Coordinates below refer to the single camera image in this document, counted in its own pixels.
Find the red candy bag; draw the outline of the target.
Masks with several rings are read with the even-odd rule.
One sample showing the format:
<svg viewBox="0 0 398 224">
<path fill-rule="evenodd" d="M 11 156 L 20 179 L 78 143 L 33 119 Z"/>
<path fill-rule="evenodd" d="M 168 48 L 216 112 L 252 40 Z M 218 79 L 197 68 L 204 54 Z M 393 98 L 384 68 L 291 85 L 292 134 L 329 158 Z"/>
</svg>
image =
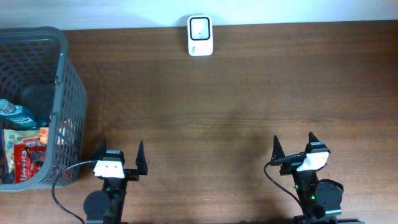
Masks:
<svg viewBox="0 0 398 224">
<path fill-rule="evenodd" d="M 46 149 L 47 145 L 39 138 L 14 145 L 15 183 L 25 182 L 38 173 L 45 161 Z"/>
</svg>

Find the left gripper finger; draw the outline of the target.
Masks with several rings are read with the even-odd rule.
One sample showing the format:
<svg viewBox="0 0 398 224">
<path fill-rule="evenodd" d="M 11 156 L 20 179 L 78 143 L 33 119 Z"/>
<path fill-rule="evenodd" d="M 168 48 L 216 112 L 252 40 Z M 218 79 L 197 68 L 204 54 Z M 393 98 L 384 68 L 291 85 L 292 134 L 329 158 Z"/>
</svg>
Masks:
<svg viewBox="0 0 398 224">
<path fill-rule="evenodd" d="M 103 140 L 100 147 L 94 152 L 94 154 L 90 157 L 91 161 L 99 161 L 102 160 L 107 150 L 107 140 Z"/>
<path fill-rule="evenodd" d="M 139 144 L 139 149 L 136 156 L 136 166 L 139 175 L 147 175 L 148 174 L 148 166 L 144 153 L 144 142 L 141 141 Z"/>
</svg>

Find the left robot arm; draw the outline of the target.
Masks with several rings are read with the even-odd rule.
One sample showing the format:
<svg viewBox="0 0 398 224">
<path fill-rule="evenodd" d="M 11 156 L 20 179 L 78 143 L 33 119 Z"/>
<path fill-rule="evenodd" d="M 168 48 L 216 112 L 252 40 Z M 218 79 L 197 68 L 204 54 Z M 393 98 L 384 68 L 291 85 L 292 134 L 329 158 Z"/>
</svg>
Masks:
<svg viewBox="0 0 398 224">
<path fill-rule="evenodd" d="M 144 143 L 141 141 L 136 156 L 136 168 L 125 169 L 125 158 L 122 151 L 107 149 L 103 141 L 92 155 L 95 177 L 103 181 L 101 190 L 90 193 L 83 204 L 87 223 L 105 224 L 121 223 L 127 184 L 138 182 L 140 176 L 148 174 L 144 154 Z"/>
</svg>

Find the blue mouthwash bottle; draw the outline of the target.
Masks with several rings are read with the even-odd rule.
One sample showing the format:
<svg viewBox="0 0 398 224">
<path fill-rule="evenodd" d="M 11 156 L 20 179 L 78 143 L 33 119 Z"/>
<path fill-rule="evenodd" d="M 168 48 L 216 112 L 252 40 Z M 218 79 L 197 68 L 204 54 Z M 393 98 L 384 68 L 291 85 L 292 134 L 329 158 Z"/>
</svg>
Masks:
<svg viewBox="0 0 398 224">
<path fill-rule="evenodd" d="M 1 118 L 11 121 L 22 129 L 39 127 L 37 119 L 26 107 L 15 105 L 6 99 L 1 99 Z"/>
</svg>

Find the small orange tissue pack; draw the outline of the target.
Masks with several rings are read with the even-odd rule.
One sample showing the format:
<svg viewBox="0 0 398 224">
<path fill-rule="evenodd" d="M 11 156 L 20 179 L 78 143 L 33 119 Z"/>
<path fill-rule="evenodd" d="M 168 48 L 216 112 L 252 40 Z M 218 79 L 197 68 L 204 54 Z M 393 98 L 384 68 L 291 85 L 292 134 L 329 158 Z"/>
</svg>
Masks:
<svg viewBox="0 0 398 224">
<path fill-rule="evenodd" d="M 48 127 L 40 128 L 40 137 L 39 137 L 40 143 L 47 145 L 48 140 L 49 140 L 49 128 Z"/>
</svg>

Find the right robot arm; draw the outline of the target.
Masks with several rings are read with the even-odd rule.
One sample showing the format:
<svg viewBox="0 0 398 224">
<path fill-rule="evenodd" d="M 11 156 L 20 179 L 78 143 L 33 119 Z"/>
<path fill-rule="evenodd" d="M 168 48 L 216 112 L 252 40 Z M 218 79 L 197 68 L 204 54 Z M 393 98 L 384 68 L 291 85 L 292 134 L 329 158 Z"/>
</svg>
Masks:
<svg viewBox="0 0 398 224">
<path fill-rule="evenodd" d="M 319 179 L 317 172 L 327 165 L 330 150 L 310 132 L 303 152 L 286 156 L 277 136 L 273 137 L 271 160 L 264 166 L 264 174 L 278 188 L 289 194 L 299 204 L 302 214 L 292 219 L 299 224 L 361 223 L 358 219 L 338 219 L 344 187 L 330 179 Z M 278 184 L 268 173 L 269 166 L 279 166 L 280 175 L 291 175 L 296 195 Z"/>
</svg>

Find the yellow snack bag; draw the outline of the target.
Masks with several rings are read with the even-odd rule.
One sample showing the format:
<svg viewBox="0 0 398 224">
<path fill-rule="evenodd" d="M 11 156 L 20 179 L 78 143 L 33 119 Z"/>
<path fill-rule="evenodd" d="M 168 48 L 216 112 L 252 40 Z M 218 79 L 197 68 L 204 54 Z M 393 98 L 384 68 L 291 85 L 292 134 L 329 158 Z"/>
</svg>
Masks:
<svg viewBox="0 0 398 224">
<path fill-rule="evenodd" d="M 12 129 L 3 129 L 2 143 L 4 144 L 8 173 L 13 172 L 15 169 L 14 145 L 22 144 L 26 139 L 35 139 L 39 137 L 39 130 L 16 131 Z"/>
</svg>

